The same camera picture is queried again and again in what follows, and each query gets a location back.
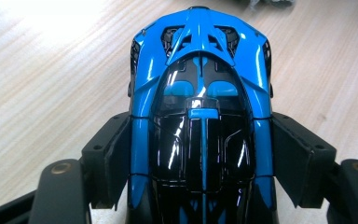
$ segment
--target wooden surface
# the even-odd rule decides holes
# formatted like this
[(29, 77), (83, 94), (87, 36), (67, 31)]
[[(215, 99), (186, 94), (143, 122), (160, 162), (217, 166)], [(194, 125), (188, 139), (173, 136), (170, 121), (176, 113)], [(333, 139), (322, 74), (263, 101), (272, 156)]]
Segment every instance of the wooden surface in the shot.
[[(0, 204), (36, 188), (43, 168), (80, 150), (129, 105), (132, 37), (158, 17), (205, 5), (247, 21), (272, 46), (273, 110), (358, 159), (358, 0), (0, 1)], [(93, 212), (94, 223), (122, 223)], [(278, 186), (281, 223), (326, 223)]]

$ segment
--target car windshield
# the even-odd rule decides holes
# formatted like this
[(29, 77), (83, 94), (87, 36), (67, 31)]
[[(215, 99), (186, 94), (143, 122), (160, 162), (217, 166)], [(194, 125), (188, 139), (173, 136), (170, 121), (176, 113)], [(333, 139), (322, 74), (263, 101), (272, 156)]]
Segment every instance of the car windshield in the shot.
[(158, 87), (154, 113), (184, 114), (189, 108), (216, 108), (235, 113), (246, 108), (243, 87), (235, 71), (222, 60), (205, 55), (170, 65)]

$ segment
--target light wood grain surface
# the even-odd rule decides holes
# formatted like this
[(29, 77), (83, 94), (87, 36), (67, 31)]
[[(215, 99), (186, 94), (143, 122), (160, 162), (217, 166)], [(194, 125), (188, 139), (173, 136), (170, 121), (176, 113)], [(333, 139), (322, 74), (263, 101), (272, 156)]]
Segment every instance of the light wood grain surface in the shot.
[[(43, 168), (78, 159), (129, 106), (132, 37), (158, 17), (204, 5), (242, 18), (272, 46), (273, 110), (358, 159), (358, 0), (298, 0), (277, 9), (244, 1), (0, 0), (0, 205), (36, 188)], [(93, 212), (94, 223), (122, 223)], [(281, 223), (326, 223), (295, 209), (278, 186)]]

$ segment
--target wooden table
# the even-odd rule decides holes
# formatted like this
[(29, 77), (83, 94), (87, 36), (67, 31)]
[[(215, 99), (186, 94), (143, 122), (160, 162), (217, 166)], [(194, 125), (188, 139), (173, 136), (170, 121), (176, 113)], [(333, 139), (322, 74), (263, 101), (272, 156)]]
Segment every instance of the wooden table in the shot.
[[(358, 0), (0, 1), (0, 204), (36, 188), (44, 167), (78, 159), (107, 120), (128, 110), (132, 37), (158, 17), (205, 5), (242, 18), (272, 46), (273, 110), (358, 159)], [(95, 211), (94, 223), (122, 223)], [(278, 186), (281, 223), (326, 223)]]

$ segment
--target blue toy car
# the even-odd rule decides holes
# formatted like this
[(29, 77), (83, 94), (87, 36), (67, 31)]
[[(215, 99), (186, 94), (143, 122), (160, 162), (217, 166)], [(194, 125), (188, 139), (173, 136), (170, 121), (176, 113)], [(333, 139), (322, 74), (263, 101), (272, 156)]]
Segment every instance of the blue toy car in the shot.
[(129, 219), (245, 223), (258, 204), (277, 221), (270, 67), (265, 36), (207, 7), (134, 37)]

